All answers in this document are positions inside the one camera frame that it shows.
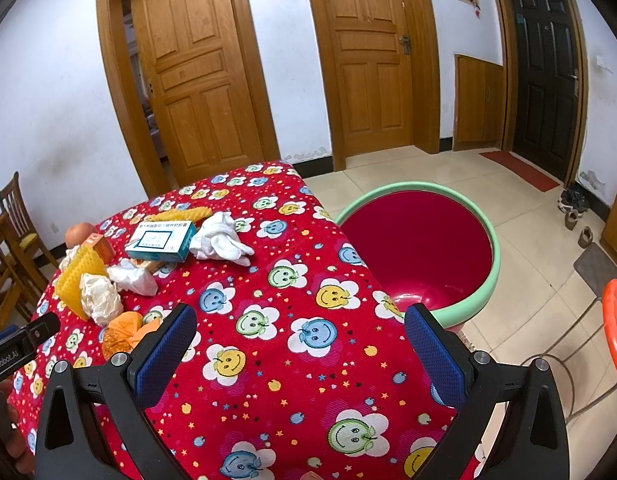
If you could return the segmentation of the person's left hand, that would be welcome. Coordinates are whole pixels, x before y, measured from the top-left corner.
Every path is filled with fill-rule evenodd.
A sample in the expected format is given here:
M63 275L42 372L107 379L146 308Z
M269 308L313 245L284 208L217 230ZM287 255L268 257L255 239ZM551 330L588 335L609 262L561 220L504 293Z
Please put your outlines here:
M28 448L19 428L18 410L9 403L13 392L13 380L6 378L0 382L0 442L8 456L7 462L17 469L19 474L31 479L34 472L34 455Z

